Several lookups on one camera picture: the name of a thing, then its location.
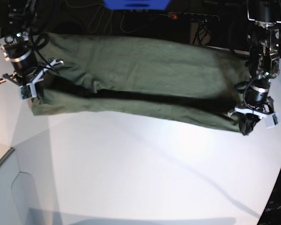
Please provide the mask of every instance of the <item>blue object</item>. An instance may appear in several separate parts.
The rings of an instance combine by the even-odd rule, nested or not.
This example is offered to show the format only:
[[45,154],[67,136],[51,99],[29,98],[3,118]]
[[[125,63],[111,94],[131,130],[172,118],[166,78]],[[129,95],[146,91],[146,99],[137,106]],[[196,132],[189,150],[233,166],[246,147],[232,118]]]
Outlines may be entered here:
[[170,0],[104,0],[111,10],[151,9],[165,10]]

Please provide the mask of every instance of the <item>green cloth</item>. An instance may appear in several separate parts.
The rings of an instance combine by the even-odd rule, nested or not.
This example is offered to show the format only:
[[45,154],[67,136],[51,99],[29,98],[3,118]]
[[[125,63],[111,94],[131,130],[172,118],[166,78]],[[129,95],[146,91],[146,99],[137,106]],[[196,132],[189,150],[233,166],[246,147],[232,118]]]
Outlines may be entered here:
[[[45,58],[62,59],[59,76],[46,73],[35,115],[116,111],[239,132],[227,112],[239,101],[233,86],[247,78],[244,62],[222,52],[138,37],[49,34]],[[94,98],[100,90],[188,97],[195,104]]]

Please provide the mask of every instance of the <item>wrinkled fabric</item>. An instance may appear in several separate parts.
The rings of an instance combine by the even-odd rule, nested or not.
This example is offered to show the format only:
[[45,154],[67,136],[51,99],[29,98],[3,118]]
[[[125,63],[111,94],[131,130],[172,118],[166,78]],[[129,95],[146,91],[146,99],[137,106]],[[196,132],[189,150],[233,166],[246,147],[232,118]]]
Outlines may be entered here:
[[[46,73],[34,115],[116,111],[239,132],[227,112],[240,101],[234,85],[249,75],[229,52],[138,37],[49,36],[41,54],[64,65],[59,75]],[[170,100],[95,97],[108,90]]]

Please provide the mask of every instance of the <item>green fabric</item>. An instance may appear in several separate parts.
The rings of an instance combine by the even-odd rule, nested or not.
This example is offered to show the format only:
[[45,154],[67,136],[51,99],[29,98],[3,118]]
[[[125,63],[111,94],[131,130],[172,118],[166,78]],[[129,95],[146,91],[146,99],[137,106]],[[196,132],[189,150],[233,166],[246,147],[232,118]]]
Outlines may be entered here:
[[[137,37],[49,35],[50,43],[41,53],[65,64],[58,68],[60,77],[46,74],[44,95],[33,100],[35,115],[117,111],[239,132],[237,120],[228,118],[227,112],[240,101],[233,86],[248,72],[244,62],[228,52]],[[202,109],[89,98],[83,89],[190,97],[213,105]]]

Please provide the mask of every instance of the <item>white surface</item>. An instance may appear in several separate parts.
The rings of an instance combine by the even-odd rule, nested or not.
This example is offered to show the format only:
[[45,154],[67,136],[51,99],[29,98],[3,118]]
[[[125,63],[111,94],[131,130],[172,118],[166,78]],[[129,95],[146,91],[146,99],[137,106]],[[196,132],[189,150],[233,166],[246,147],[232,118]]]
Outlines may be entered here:
[[[1,61],[0,74],[7,70]],[[281,116],[277,81],[271,96]],[[230,218],[227,224],[255,225],[281,167],[281,124],[261,122],[243,137],[114,112],[33,117],[19,105],[16,87],[2,86],[0,119],[8,121],[0,129],[8,135],[0,143],[15,146],[20,170],[34,177],[35,210],[46,224]]]
[[0,167],[0,225],[23,225],[14,203],[11,186],[19,173],[16,154],[13,153]]

